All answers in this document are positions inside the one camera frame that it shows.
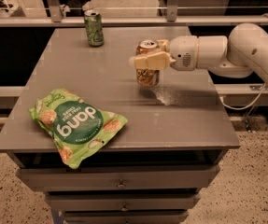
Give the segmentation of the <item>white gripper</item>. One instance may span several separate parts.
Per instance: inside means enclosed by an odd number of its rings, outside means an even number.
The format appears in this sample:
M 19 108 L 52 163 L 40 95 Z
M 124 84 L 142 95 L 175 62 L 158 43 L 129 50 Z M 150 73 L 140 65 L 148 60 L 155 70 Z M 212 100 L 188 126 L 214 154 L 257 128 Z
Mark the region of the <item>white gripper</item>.
M 193 71 L 196 68 L 198 38 L 179 36 L 170 41 L 157 41 L 160 52 L 139 54 L 129 59 L 129 65 L 141 70 L 163 70 L 169 66 L 177 71 Z

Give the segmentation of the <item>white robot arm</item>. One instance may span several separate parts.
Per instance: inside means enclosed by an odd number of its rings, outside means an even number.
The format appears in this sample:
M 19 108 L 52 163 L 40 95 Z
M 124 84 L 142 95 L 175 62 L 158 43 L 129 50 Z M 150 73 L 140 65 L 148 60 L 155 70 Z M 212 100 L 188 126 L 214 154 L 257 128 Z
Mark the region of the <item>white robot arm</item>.
M 255 73 L 268 86 L 268 34 L 253 23 L 242 23 L 229 36 L 178 36 L 143 40 L 129 60 L 138 83 L 153 87 L 162 70 L 204 69 L 220 77 L 242 78 Z

